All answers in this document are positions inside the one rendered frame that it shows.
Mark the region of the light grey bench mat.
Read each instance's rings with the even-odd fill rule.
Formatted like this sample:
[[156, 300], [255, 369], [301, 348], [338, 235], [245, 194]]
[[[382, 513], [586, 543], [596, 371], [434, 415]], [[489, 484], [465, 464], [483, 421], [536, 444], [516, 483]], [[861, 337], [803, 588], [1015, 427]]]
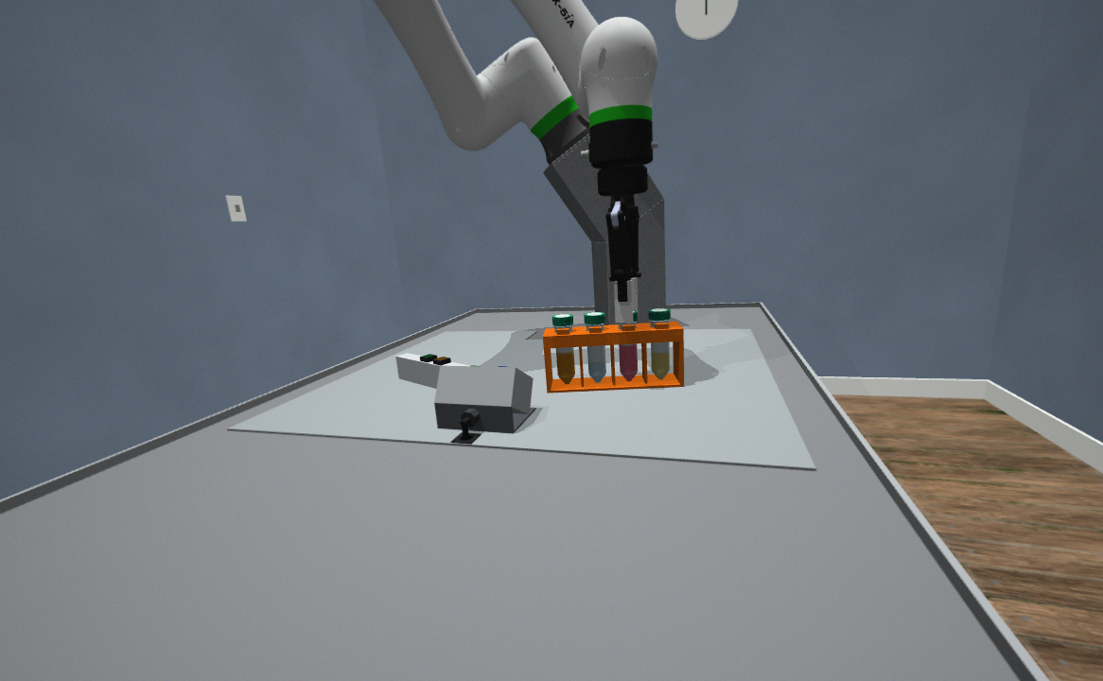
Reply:
[[397, 376], [396, 355], [432, 354], [534, 379], [531, 417], [472, 447], [816, 471], [751, 329], [684, 329], [684, 387], [570, 393], [547, 393], [537, 332], [447, 331], [227, 430], [469, 445], [436, 427], [436, 389]]

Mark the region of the orange tube rack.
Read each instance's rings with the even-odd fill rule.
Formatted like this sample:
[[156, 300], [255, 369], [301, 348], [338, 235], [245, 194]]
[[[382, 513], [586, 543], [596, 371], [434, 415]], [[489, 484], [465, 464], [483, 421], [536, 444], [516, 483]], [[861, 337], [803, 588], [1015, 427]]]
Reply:
[[[674, 350], [674, 373], [667, 374], [658, 380], [656, 375], [647, 375], [647, 345], [646, 343], [670, 343], [673, 342]], [[622, 376], [615, 376], [615, 345], [641, 343], [642, 375], [634, 376], [631, 382]], [[586, 326], [569, 328], [546, 329], [543, 336], [544, 358], [546, 358], [546, 382], [547, 393], [570, 393], [591, 391], [631, 391], [631, 389], [672, 389], [684, 387], [684, 327], [678, 322], [638, 323], [622, 326], [606, 326], [601, 331], [600, 326], [593, 326], [587, 331]], [[565, 345], [579, 345], [579, 371], [581, 377], [574, 377], [569, 384], [565, 384], [561, 379], [552, 379], [552, 348], [565, 348]], [[604, 376], [600, 383], [596, 383], [593, 377], [585, 376], [582, 345], [609, 345], [611, 353], [611, 374]]]

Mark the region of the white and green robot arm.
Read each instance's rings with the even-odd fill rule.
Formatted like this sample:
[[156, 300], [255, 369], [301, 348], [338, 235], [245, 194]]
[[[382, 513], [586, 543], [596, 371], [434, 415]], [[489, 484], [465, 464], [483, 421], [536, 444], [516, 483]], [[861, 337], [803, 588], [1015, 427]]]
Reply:
[[476, 75], [438, 0], [374, 3], [458, 148], [485, 149], [525, 123], [548, 164], [589, 131], [581, 158], [595, 168], [654, 161], [658, 50], [638, 19], [615, 17], [598, 25], [582, 0], [510, 0], [537, 39], [514, 44]]

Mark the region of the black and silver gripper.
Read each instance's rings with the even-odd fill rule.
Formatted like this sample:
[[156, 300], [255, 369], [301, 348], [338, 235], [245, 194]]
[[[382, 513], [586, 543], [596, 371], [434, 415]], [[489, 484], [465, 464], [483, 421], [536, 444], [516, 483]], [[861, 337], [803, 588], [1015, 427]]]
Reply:
[[[611, 193], [609, 194], [608, 193]], [[632, 323], [638, 311], [639, 209], [634, 195], [647, 191], [646, 166], [613, 166], [598, 172], [598, 193], [611, 196], [606, 212], [609, 281], [615, 281], [615, 323]]]

